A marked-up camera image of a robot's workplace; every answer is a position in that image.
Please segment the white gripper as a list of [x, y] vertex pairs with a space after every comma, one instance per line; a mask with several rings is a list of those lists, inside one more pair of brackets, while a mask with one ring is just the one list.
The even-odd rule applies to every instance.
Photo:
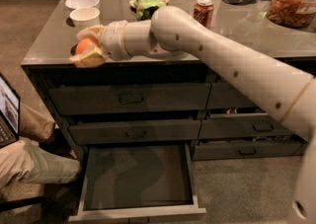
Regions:
[[75, 53], [69, 60], [78, 68], [95, 68], [103, 65], [108, 57], [115, 61], [130, 59], [123, 42], [126, 25], [127, 21], [117, 21], [105, 27], [96, 25], [81, 30], [77, 34], [78, 40], [90, 38], [93, 44], [82, 53]]

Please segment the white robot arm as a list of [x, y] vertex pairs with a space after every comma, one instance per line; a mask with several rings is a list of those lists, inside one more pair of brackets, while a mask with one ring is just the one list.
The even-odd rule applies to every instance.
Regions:
[[149, 21], [112, 22], [80, 31], [94, 41], [70, 61], [98, 67], [107, 59], [187, 52], [224, 78], [281, 125], [308, 141], [288, 224], [316, 224], [316, 79], [313, 75], [202, 26], [185, 11], [165, 6]]

